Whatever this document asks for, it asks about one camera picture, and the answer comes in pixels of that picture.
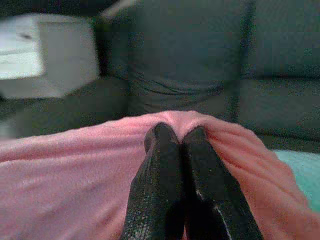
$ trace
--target teal blanket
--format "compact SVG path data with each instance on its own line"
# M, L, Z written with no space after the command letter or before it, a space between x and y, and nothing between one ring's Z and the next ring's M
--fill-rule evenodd
M288 164L300 190L309 201L310 208L320 212L320 154L287 150L273 150Z

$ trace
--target gray couch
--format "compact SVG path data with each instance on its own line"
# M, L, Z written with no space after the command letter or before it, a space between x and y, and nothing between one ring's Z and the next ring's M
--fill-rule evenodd
M320 153L317 1L137 0L101 16L101 78L7 116L2 134L196 110L253 130L271 149Z

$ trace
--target pink blanket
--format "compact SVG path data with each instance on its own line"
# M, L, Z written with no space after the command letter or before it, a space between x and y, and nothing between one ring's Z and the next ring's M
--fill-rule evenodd
M209 141L237 178L266 240L315 240L312 212L291 169L255 134L195 111L166 111L0 144L0 239L115 240L130 184L155 124L179 140L205 126Z

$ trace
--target gray cushion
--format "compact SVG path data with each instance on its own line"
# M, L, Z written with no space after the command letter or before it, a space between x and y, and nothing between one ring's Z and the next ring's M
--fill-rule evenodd
M257 0L248 47L247 78L319 78L319 1Z
M240 76L248 2L140 1L129 40L129 112L221 115L221 101L214 99L223 99L221 89Z
M238 122L262 135L320 141L320 81L243 79Z

